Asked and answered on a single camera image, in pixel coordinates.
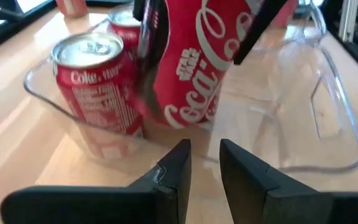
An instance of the clear plastic container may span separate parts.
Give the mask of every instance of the clear plastic container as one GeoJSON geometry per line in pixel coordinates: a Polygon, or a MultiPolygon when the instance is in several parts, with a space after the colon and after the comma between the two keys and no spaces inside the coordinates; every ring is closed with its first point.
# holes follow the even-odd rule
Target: clear plastic container
{"type": "Polygon", "coordinates": [[[222,91],[246,99],[244,148],[282,172],[338,174],[358,167],[358,124],[313,3],[310,15],[314,27],[268,30],[222,91]]]}
{"type": "MultiPolygon", "coordinates": [[[[27,74],[24,86],[51,108],[58,125],[90,158],[103,164],[134,167],[136,162],[131,160],[134,158],[131,154],[153,148],[155,143],[172,147],[181,138],[194,140],[193,154],[216,164],[220,138],[229,138],[283,172],[347,172],[358,166],[357,120],[335,64],[319,45],[326,33],[321,12],[311,4],[300,24],[301,28],[290,26],[287,32],[267,30],[243,65],[230,68],[222,86],[221,101],[235,96],[241,99],[241,105],[231,111],[227,101],[220,103],[210,133],[197,127],[171,130],[150,124],[146,140],[89,124],[67,107],[56,86],[50,58],[27,74]],[[310,17],[314,27],[309,26],[310,17]],[[243,123],[238,124],[236,117],[243,123]],[[240,133],[241,139],[237,139],[239,133],[235,129],[226,128],[231,125],[224,124],[227,122],[242,126],[245,131],[240,133]],[[84,131],[117,139],[127,146],[128,153],[122,157],[117,156],[117,149],[108,149],[103,157],[95,155],[83,139],[84,131]]],[[[108,21],[91,30],[106,32],[108,21]]]]}

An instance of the pull tab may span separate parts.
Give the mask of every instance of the pull tab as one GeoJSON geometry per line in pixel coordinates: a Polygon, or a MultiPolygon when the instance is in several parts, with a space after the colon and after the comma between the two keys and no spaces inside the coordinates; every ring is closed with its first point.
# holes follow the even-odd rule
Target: pull tab
{"type": "Polygon", "coordinates": [[[144,2],[145,2],[145,0],[135,0],[134,1],[134,10],[132,12],[134,18],[141,22],[142,22],[143,16],[144,16],[144,2]]]}
{"type": "Polygon", "coordinates": [[[98,42],[87,42],[80,46],[80,51],[86,54],[107,55],[110,50],[110,46],[98,42]]]}
{"type": "Polygon", "coordinates": [[[236,57],[234,57],[234,64],[240,65],[248,53],[251,51],[259,37],[263,34],[265,29],[273,21],[287,0],[265,0],[259,13],[255,16],[254,22],[248,30],[246,38],[241,42],[236,57]]]}

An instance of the coca-cola logo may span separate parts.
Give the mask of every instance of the coca-cola logo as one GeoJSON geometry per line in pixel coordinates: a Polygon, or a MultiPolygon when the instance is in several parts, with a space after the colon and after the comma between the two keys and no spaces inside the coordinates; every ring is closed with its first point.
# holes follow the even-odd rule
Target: coca-cola logo
{"type": "Polygon", "coordinates": [[[220,81],[218,77],[221,77],[220,75],[228,70],[240,46],[240,41],[244,40],[246,31],[252,22],[249,13],[241,12],[235,20],[236,32],[234,35],[237,34],[237,37],[227,37],[223,19],[215,11],[208,8],[207,4],[208,0],[202,0],[201,9],[196,14],[196,35],[203,55],[209,63],[207,63],[207,60],[201,59],[198,64],[198,69],[191,79],[194,90],[186,94],[188,106],[177,108],[175,105],[167,105],[165,107],[165,117],[174,128],[183,128],[183,125],[173,117],[173,114],[177,112],[188,123],[196,123],[203,117],[203,113],[205,113],[212,97],[218,90],[220,81]],[[214,24],[218,24],[218,26],[212,27],[208,19],[214,19],[214,24]],[[212,41],[211,39],[222,39],[223,42],[212,41]]]}
{"type": "Polygon", "coordinates": [[[96,73],[88,73],[87,71],[79,72],[72,71],[70,74],[71,81],[73,84],[82,85],[82,84],[95,84],[98,82],[98,77],[96,73]]]}
{"type": "Polygon", "coordinates": [[[227,41],[222,46],[224,55],[220,56],[216,53],[216,50],[214,50],[211,44],[208,42],[208,39],[206,37],[206,31],[208,31],[209,34],[212,35],[214,38],[222,39],[226,35],[226,26],[222,18],[215,11],[209,9],[207,7],[207,4],[208,0],[203,0],[201,2],[201,9],[197,12],[196,15],[197,38],[200,43],[201,49],[203,50],[205,56],[208,58],[211,64],[216,69],[225,72],[229,68],[232,58],[240,46],[240,41],[245,38],[246,30],[249,28],[249,25],[252,22],[252,18],[247,12],[242,12],[238,15],[236,19],[236,31],[238,38],[227,39],[227,41]],[[214,17],[220,27],[212,27],[208,20],[207,14],[214,17]]]}

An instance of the red soda can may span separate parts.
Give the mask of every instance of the red soda can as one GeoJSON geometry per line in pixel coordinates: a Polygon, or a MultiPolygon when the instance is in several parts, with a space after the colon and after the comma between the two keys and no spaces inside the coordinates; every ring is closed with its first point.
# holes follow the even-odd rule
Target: red soda can
{"type": "Polygon", "coordinates": [[[124,41],[124,48],[137,50],[140,35],[140,22],[132,14],[133,4],[114,7],[109,12],[109,31],[120,36],[124,41]]]}
{"type": "Polygon", "coordinates": [[[142,20],[136,107],[173,128],[199,123],[259,13],[260,0],[145,0],[143,5],[139,12],[135,1],[134,15],[142,20]]]}
{"type": "Polygon", "coordinates": [[[142,136],[142,117],[131,106],[134,61],[114,34],[82,33],[59,42],[52,50],[57,85],[79,119],[118,133],[81,128],[92,155],[125,157],[130,149],[122,135],[142,136]]]}
{"type": "Polygon", "coordinates": [[[56,0],[60,12],[67,17],[81,17],[88,13],[85,0],[56,0]]]}

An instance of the coca-cola can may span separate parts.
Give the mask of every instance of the coca-cola can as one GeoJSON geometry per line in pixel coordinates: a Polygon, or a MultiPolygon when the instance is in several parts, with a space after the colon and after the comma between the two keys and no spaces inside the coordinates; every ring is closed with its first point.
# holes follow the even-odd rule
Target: coca-cola can
{"type": "Polygon", "coordinates": [[[125,4],[112,8],[109,12],[109,31],[120,36],[124,48],[136,51],[139,43],[140,22],[132,14],[133,4],[125,4]]]}
{"type": "Polygon", "coordinates": [[[72,113],[88,124],[80,130],[98,159],[126,157],[123,135],[142,137],[142,117],[130,104],[134,60],[114,34],[73,35],[52,50],[57,85],[72,113]]]}
{"type": "Polygon", "coordinates": [[[209,105],[219,98],[260,0],[145,0],[144,6],[134,12],[142,15],[137,109],[173,128],[212,118],[216,106],[209,105]]]}
{"type": "Polygon", "coordinates": [[[67,17],[81,17],[88,13],[85,0],[56,0],[59,11],[67,17]]]}

